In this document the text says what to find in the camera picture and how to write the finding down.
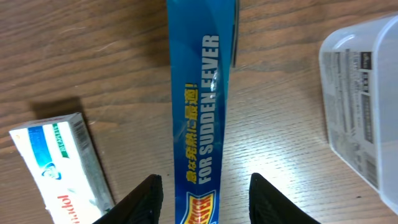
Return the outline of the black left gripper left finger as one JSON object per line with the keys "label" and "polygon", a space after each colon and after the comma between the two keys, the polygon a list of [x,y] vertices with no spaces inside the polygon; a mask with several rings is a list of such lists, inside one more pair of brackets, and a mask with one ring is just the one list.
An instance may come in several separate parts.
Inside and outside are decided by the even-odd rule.
{"label": "black left gripper left finger", "polygon": [[93,224],[158,224],[163,199],[162,177],[151,174]]}

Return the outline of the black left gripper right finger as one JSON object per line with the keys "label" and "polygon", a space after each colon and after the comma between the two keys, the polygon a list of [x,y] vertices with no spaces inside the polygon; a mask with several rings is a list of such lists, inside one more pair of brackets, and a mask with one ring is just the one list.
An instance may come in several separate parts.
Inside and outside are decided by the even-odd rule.
{"label": "black left gripper right finger", "polygon": [[249,217],[251,224],[320,224],[259,173],[251,175]]}

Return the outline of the white Panadol caplets box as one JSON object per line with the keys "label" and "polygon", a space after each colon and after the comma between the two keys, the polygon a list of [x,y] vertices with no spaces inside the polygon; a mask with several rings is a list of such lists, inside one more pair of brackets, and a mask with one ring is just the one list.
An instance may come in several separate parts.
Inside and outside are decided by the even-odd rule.
{"label": "white Panadol caplets box", "polygon": [[54,223],[94,223],[114,207],[81,113],[29,121],[9,134]]}

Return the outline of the blue fever patch box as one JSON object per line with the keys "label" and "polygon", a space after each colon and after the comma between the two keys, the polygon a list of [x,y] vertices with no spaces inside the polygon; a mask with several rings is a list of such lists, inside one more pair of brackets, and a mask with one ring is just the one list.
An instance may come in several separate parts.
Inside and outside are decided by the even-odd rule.
{"label": "blue fever patch box", "polygon": [[168,0],[175,222],[218,223],[236,0]]}

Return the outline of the clear plastic container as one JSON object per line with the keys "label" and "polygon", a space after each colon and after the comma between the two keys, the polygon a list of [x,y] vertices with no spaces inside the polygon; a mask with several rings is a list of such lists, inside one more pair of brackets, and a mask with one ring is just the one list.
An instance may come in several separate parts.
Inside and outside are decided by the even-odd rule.
{"label": "clear plastic container", "polygon": [[331,150],[397,211],[397,14],[331,33],[318,55]]}

